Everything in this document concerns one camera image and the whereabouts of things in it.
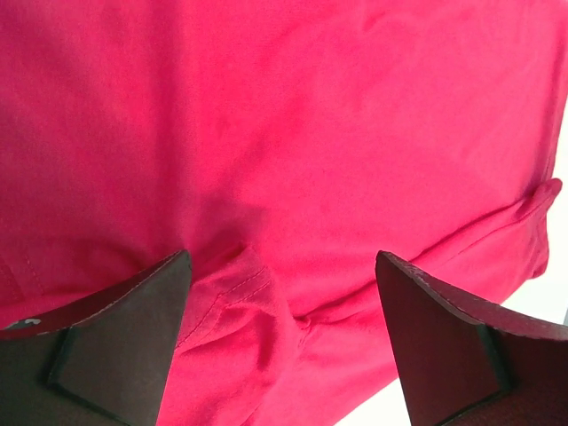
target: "red cloth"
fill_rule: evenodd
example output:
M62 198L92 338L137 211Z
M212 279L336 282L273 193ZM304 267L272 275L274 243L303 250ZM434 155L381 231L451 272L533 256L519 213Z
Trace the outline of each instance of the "red cloth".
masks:
M567 7L3 0L0 326L186 247L159 424L333 424L396 375L379 249L544 272Z

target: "t-shirt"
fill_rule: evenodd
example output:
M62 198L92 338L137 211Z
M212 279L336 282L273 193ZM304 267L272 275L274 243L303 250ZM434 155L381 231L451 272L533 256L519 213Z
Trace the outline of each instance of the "t-shirt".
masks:
M379 250L544 272L567 8L3 0L0 327L186 248L158 424L333 424L397 374Z

